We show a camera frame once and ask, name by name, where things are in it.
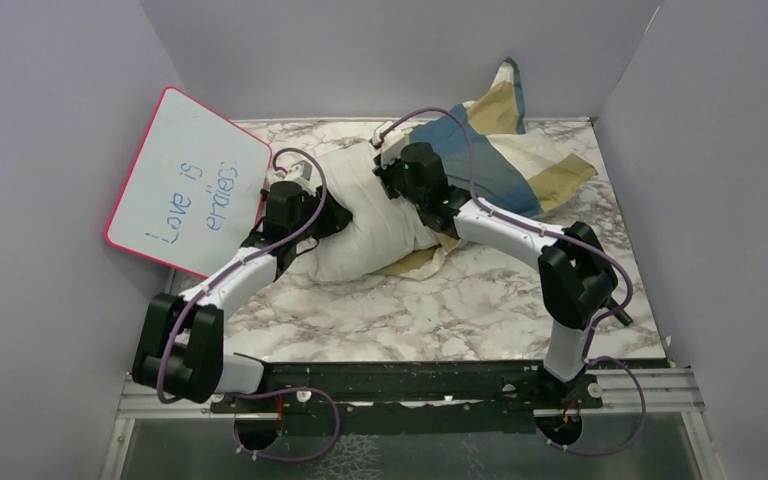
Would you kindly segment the white pillow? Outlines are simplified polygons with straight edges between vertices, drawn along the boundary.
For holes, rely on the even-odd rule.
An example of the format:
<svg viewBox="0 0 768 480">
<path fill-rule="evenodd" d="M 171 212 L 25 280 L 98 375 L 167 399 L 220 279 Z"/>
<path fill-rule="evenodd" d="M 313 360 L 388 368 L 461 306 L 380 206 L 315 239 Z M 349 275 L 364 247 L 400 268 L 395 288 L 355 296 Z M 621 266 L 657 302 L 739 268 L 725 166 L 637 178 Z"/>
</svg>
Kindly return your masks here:
<svg viewBox="0 0 768 480">
<path fill-rule="evenodd" d="M 414 206 L 390 199 L 373 174 L 372 148 L 358 143 L 318 157 L 328 196 L 352 214 L 348 226 L 313 250 L 309 276 L 318 283 L 368 274 L 424 280 L 439 272 L 447 252 Z"/>
</svg>

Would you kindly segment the blue beige checked pillowcase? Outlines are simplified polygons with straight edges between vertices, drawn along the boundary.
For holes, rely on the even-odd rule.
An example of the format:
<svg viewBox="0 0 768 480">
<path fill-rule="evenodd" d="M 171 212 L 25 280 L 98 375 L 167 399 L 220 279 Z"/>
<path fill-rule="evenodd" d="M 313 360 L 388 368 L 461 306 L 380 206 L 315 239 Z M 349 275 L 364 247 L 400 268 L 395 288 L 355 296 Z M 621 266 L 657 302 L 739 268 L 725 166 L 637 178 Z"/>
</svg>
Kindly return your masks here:
<svg viewBox="0 0 768 480">
<path fill-rule="evenodd" d="M 597 175 L 596 168 L 565 153 L 539 132 L 528 132 L 518 64 L 505 59 L 480 98 L 455 105 L 451 116 L 413 127 L 399 126 L 409 142 L 430 143 L 440 155 L 449 182 L 467 190 L 469 133 L 475 153 L 475 190 L 487 202 L 513 214 L 537 218 L 571 200 Z"/>
</svg>

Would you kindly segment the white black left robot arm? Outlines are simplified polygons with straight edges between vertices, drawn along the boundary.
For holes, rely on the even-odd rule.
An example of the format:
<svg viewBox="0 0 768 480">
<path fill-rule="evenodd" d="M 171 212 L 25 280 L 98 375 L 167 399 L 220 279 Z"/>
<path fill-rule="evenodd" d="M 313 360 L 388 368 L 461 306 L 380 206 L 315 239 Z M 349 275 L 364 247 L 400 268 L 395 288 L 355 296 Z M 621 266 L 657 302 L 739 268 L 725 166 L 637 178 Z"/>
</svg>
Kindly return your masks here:
<svg viewBox="0 0 768 480">
<path fill-rule="evenodd" d="M 308 192 L 279 181 L 262 197 L 263 215 L 223 267 L 178 295 L 159 293 L 148 304 L 130 375 L 163 403 L 203 403 L 233 393 L 258 411 L 273 401 L 265 362 L 226 353 L 227 320 L 286 272 L 299 243 L 343 231 L 353 215 L 324 187 Z"/>
</svg>

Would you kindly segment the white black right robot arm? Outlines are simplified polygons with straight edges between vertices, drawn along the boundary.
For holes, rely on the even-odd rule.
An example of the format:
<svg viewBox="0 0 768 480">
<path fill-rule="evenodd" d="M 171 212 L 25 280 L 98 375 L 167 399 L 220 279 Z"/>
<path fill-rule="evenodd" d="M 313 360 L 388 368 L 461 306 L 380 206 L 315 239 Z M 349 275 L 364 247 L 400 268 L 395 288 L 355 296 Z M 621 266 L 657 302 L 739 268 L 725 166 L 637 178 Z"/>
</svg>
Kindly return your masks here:
<svg viewBox="0 0 768 480">
<path fill-rule="evenodd" d="M 426 142 L 379 140 L 373 161 L 387 196 L 412 204 L 426 227 L 498 250 L 538 272 L 553 326 L 537 393 L 552 407 L 572 399 L 586 370 L 591 330 L 617 305 L 618 278 L 593 229 L 582 222 L 560 227 L 534 221 L 473 198 L 450 184 L 441 157 Z"/>
</svg>

